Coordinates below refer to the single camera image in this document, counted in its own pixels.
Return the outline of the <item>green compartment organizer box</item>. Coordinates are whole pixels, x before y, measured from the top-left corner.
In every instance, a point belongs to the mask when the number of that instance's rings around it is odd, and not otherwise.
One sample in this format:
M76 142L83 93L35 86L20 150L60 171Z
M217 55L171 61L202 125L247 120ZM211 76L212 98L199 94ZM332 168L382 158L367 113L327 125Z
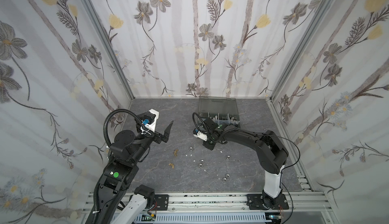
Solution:
M235 98L200 97L198 114L205 121L211 118L215 123L241 127L237 100Z

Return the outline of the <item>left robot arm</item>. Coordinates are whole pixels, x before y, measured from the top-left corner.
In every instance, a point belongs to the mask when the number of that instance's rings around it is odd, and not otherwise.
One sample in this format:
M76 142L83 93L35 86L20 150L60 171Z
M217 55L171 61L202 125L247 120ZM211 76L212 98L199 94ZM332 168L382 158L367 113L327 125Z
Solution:
M132 116L137 132L124 130L113 141L109 139L108 124L119 113ZM119 208L133 179L139 171L138 164L149 154L152 143L168 142L172 125L164 133L156 132L159 112L150 109L135 114L128 109L116 109L108 114L103 124L103 136L109 148L108 164L93 191L93 206L86 220L88 224L109 224Z

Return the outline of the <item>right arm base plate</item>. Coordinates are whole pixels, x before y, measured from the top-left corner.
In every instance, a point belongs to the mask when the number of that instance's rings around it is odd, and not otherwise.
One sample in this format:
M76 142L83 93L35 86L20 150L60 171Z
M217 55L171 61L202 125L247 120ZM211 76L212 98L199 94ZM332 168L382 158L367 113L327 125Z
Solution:
M289 210L284 194L271 198L267 194L247 194L247 206L250 210Z

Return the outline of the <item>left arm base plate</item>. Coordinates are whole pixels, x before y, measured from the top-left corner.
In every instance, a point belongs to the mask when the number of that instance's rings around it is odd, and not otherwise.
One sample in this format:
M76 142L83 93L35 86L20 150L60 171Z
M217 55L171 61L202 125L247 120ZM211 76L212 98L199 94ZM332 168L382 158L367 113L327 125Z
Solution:
M153 211L167 211L169 205L168 194L157 194L150 210Z

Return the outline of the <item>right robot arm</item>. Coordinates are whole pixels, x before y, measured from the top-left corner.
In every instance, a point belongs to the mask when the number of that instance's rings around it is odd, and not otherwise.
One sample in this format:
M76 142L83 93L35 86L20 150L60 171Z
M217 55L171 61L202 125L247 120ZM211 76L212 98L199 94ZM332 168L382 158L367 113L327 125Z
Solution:
M251 132L243 130L234 125L217 124L211 118L203 120L196 112L192 114L195 125L193 136L203 141L203 146L209 150L214 150L217 144L225 145L229 142L240 144L256 152L260 166L265 171L265 184L261 196L257 200L248 198L249 205L254 205L254 209L270 210L282 208L285 195L282 186L284 170L299 163L301 152L298 151L298 159L295 163L287 166L289 152L282 140L297 146L288 138L276 135L273 131L265 133Z

